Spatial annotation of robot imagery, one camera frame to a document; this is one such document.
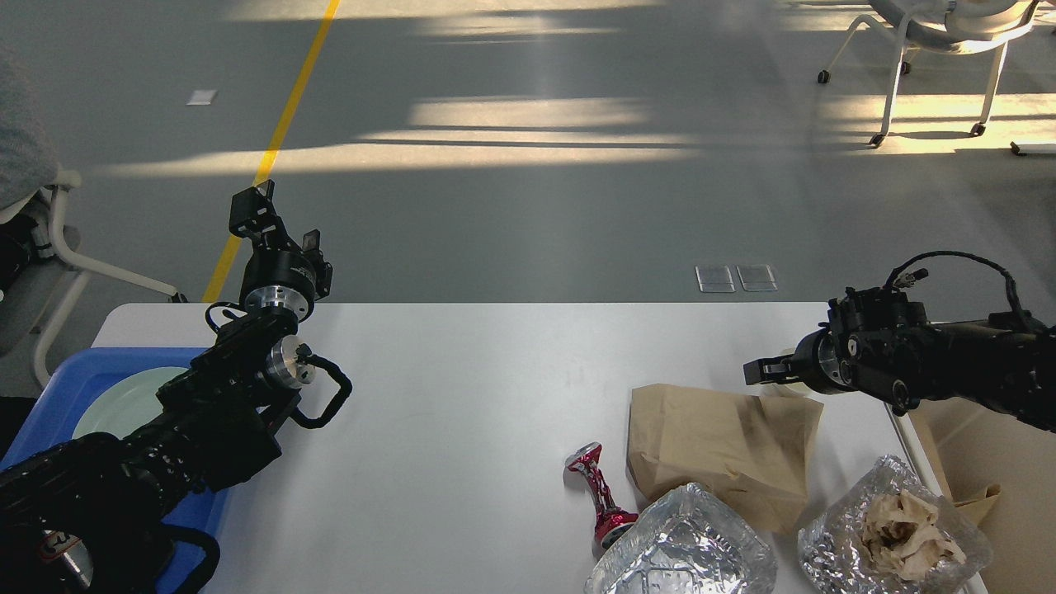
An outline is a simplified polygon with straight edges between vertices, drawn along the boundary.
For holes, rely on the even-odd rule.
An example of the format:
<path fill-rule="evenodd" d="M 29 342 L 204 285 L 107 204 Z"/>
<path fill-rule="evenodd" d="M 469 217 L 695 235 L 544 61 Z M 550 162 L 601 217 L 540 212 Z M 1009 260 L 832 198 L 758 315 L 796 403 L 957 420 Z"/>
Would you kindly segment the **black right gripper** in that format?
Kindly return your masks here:
<path fill-rule="evenodd" d="M 747 386 L 802 383 L 816 394 L 851 394 L 855 387 L 841 375 L 841 361 L 828 328 L 804 336 L 793 354 L 746 361 Z"/>

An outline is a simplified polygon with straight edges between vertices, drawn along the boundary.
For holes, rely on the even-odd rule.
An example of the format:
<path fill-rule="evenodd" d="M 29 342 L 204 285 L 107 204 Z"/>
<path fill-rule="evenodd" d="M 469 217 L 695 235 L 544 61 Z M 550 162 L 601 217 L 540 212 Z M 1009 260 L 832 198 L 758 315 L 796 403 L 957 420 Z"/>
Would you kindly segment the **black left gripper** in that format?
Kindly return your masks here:
<path fill-rule="evenodd" d="M 240 305 L 246 312 L 278 307 L 288 309 L 298 320 L 312 315 L 314 301 L 328 297 L 332 264 L 320 247 L 321 233 L 302 237 L 301 252 L 274 204 L 275 181 L 265 180 L 233 194 L 228 219 L 229 233 L 247 239 L 252 255 L 240 289 Z"/>

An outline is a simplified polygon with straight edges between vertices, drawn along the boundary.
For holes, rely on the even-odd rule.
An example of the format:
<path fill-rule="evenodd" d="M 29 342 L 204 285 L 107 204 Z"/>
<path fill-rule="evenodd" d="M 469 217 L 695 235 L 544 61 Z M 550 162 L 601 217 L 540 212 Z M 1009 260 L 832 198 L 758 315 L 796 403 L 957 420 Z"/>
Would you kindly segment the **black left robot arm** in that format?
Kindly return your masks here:
<path fill-rule="evenodd" d="M 175 587 L 199 593 L 221 549 L 206 531 L 166 522 L 189 495 L 248 481 L 281 454 L 284 422 L 324 427 L 353 392 L 336 361 L 298 338 L 327 297 L 320 233 L 291 239 L 275 183 L 233 197 L 229 230 L 252 242 L 215 342 L 156 391 L 162 411 L 128 437 L 92 432 L 2 474 L 4 593 L 153 593 L 177 544 L 204 556 Z"/>

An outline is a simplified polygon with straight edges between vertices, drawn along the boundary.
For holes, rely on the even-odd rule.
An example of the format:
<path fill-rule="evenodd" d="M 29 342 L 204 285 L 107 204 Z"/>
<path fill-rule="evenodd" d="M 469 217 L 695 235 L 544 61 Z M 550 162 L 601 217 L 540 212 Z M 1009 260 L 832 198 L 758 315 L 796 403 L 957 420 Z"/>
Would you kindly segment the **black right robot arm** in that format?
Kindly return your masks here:
<path fill-rule="evenodd" d="M 934 323 L 908 289 L 926 278 L 928 253 L 897 266 L 878 287 L 848 287 L 828 304 L 828 319 L 789 355 L 747 361 L 755 384 L 806 384 L 818 394 L 868 394 L 897 415 L 924 401 L 961 398 L 1029 426 L 1055 428 L 1054 328 L 1019 300 L 1008 270 L 1008 308 L 974 321 Z"/>

